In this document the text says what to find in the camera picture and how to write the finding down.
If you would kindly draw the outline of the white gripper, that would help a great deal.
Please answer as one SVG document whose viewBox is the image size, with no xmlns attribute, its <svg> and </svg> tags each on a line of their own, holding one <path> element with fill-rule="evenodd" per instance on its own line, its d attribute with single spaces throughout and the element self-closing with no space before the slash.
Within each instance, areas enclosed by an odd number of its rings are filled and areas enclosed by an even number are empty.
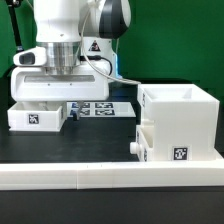
<svg viewBox="0 0 224 224">
<path fill-rule="evenodd" d="M 83 101 L 107 99 L 109 85 L 88 64 L 75 67 L 70 75 L 49 75 L 43 67 L 17 67 L 11 75 L 11 95 L 17 102 L 77 101 L 72 104 L 77 121 Z"/>
</svg>

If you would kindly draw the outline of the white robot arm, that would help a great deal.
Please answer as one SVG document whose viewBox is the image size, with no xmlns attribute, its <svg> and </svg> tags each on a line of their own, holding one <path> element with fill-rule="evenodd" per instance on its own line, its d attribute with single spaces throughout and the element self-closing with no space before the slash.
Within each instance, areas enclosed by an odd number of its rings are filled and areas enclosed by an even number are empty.
<svg viewBox="0 0 224 224">
<path fill-rule="evenodd" d="M 128 0 L 34 0 L 34 19 L 36 46 L 14 56 L 8 119 L 16 126 L 56 123 L 69 101 L 108 98 L 109 67 L 87 52 L 122 36 L 131 10 Z"/>
</svg>

